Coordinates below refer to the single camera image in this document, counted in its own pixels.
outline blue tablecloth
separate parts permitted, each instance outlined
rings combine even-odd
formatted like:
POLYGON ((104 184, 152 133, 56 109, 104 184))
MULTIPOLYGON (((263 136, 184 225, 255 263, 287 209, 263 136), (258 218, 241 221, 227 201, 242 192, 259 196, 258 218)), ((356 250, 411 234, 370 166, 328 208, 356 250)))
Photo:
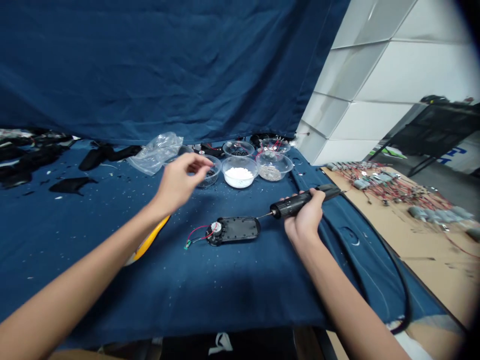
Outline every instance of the blue tablecloth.
MULTIPOLYGON (((127 162, 107 162, 114 167, 88 172, 98 184, 87 184, 80 191, 84 196, 49 192, 56 177, 86 175, 78 170, 88 151, 85 144, 77 143, 56 163, 36 171, 31 183, 0 192, 0 320, 130 219, 158 188, 162 171, 150 177, 127 162)), ((329 183, 296 149, 288 154, 296 166, 279 182, 258 177, 250 187, 234 189, 220 174, 213 186, 196 189, 147 253, 119 273, 66 345, 288 325, 330 328, 282 221, 262 219, 261 234, 251 242, 220 247, 197 242, 184 250, 198 226, 218 217, 263 215, 280 197, 298 192, 297 183, 301 190, 329 183)), ((384 322, 397 319, 404 313, 404 291, 375 233, 342 197, 324 204, 324 217, 321 239, 343 271, 358 288, 351 270, 356 266, 375 312, 384 322)), ((406 275, 414 317, 442 314, 418 281, 406 275)))

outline yellow object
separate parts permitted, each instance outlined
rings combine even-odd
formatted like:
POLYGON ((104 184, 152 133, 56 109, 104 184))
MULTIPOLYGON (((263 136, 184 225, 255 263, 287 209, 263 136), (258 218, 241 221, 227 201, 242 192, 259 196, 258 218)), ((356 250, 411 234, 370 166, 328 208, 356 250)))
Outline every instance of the yellow object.
POLYGON ((170 215, 168 215, 166 218, 164 218, 160 223, 153 229, 153 231, 150 233, 150 235, 147 236, 145 240, 140 244, 140 246, 136 249, 136 251, 133 253, 133 255, 128 259, 126 262, 125 266, 133 264, 136 262, 138 259, 140 259, 149 249, 150 245, 154 242, 155 238, 157 237, 159 231, 165 226, 167 221, 170 219, 170 215))

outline clear plastic bag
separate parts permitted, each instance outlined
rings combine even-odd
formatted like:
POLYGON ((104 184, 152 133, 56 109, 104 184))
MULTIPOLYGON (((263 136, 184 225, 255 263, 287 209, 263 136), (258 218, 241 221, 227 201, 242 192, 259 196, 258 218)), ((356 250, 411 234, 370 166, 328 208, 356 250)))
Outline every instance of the clear plastic bag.
POLYGON ((160 170, 167 159, 177 155, 183 142, 184 138, 174 132, 160 134, 127 161, 135 169, 152 176, 160 170))

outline floor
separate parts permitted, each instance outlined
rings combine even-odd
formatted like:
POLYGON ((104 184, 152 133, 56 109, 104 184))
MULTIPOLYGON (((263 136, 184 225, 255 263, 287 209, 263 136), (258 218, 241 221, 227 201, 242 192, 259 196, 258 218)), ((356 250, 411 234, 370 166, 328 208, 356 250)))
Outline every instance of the floor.
MULTIPOLYGON (((374 160, 382 164, 388 164, 406 175, 423 158, 421 156, 409 156, 408 159, 399 159, 379 154, 374 160)), ((420 185, 437 188, 451 203, 474 214, 475 220, 480 221, 480 178, 455 171, 439 162, 434 162, 412 176, 411 179, 420 185)))

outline white wall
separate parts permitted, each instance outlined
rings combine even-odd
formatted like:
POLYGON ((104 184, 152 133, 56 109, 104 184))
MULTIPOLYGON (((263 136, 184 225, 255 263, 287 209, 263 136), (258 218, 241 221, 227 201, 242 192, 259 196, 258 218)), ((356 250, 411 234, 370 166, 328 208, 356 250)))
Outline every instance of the white wall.
POLYGON ((351 0, 297 132, 313 165, 360 161, 426 95, 480 100, 475 47, 451 0, 351 0))

